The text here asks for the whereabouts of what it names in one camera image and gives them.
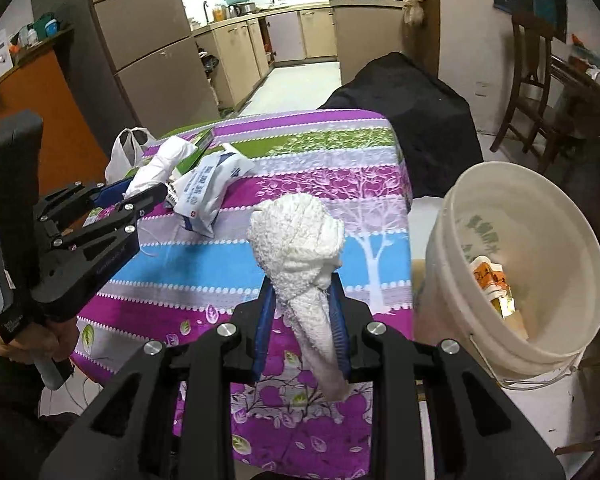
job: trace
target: tiled floor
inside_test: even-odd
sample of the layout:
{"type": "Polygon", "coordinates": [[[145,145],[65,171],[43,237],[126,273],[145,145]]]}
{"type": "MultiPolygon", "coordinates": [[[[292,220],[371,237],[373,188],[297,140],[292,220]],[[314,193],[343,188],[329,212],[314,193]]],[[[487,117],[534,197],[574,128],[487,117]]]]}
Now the tiled floor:
{"type": "Polygon", "coordinates": [[[319,108],[340,86],[340,64],[313,63],[275,68],[240,115],[319,108]]]}
{"type": "MultiPolygon", "coordinates": [[[[308,64],[277,68],[253,95],[241,115],[315,109],[323,104],[331,92],[340,86],[338,64],[308,64]]],[[[535,169],[532,155],[522,154],[522,145],[505,139],[501,148],[489,150],[493,136],[478,135],[484,160],[501,160],[523,164],[535,169]]],[[[552,171],[561,171],[558,163],[552,171]]],[[[413,201],[409,214],[411,257],[424,258],[430,231],[442,203],[441,198],[423,197],[413,201]]],[[[91,383],[79,370],[61,390],[50,394],[47,390],[40,402],[41,413],[70,411],[80,413],[98,393],[99,386],[91,383]]],[[[592,437],[600,430],[600,369],[578,372],[558,383],[530,392],[512,392],[509,397],[534,425],[552,448],[574,444],[592,437]]],[[[570,477],[589,454],[560,457],[570,477]]],[[[250,478],[254,470],[238,473],[240,480],[250,478]]],[[[433,478],[428,471],[428,478],[433,478]]]]}

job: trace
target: kitchen counter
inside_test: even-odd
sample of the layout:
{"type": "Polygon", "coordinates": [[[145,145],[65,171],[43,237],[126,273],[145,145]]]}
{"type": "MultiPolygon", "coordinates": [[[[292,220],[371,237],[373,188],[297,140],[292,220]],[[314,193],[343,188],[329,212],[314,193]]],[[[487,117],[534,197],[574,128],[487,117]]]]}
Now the kitchen counter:
{"type": "Polygon", "coordinates": [[[272,14],[282,14],[284,12],[296,12],[296,10],[308,10],[308,9],[325,9],[328,7],[402,7],[402,2],[396,0],[325,0],[323,2],[312,2],[307,4],[298,5],[282,5],[270,7],[264,9],[261,12],[254,12],[253,14],[247,14],[238,18],[231,18],[228,20],[222,20],[222,22],[211,22],[205,27],[197,28],[192,32],[194,36],[199,36],[210,30],[216,30],[216,28],[225,27],[227,25],[233,25],[234,23],[241,23],[247,20],[257,20],[272,14]]]}

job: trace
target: person's hand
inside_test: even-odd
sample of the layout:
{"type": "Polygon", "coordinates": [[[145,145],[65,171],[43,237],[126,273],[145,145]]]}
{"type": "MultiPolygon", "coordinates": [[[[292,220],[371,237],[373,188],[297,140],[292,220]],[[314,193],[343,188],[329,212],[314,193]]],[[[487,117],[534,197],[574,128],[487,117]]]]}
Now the person's hand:
{"type": "Polygon", "coordinates": [[[39,351],[54,361],[63,361],[74,351],[80,332],[76,319],[63,323],[49,322],[47,327],[31,323],[9,344],[0,337],[0,355],[12,361],[31,364],[30,351],[39,351]]]}

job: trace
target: floral tablecloth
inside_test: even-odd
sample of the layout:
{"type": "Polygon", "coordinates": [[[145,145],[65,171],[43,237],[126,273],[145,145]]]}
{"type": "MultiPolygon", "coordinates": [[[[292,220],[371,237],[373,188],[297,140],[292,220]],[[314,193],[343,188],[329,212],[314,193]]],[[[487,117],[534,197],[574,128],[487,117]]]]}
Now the floral tablecloth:
{"type": "MultiPolygon", "coordinates": [[[[191,139],[206,128],[179,136],[191,139]]],[[[293,192],[319,197],[344,221],[339,273],[346,294],[411,336],[411,189],[388,121],[364,110],[313,110],[221,121],[214,133],[215,145],[230,142],[252,158],[255,174],[229,188],[213,239],[185,231],[163,206],[138,222],[141,253],[80,313],[78,366],[106,383],[149,338],[170,346],[194,341],[227,321],[235,305],[256,298],[263,273],[245,240],[251,209],[293,192]]],[[[354,385],[343,402],[326,402],[278,314],[272,330],[260,382],[232,387],[236,459],[304,478],[362,476],[371,384],[354,385]]],[[[181,416],[178,410],[176,432],[181,416]]]]}

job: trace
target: white towel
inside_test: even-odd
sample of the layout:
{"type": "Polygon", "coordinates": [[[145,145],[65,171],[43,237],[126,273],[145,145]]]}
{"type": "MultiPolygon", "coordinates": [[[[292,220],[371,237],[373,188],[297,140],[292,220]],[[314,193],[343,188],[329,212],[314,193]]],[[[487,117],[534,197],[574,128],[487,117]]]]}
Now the white towel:
{"type": "Polygon", "coordinates": [[[247,239],[324,397],[343,399],[349,386],[338,368],[325,290],[342,265],[344,223],[316,197],[288,194],[254,208],[247,239]]]}
{"type": "Polygon", "coordinates": [[[166,184],[175,167],[197,147],[180,137],[169,137],[146,166],[142,166],[126,188],[124,197],[129,198],[156,184],[166,184]]]}

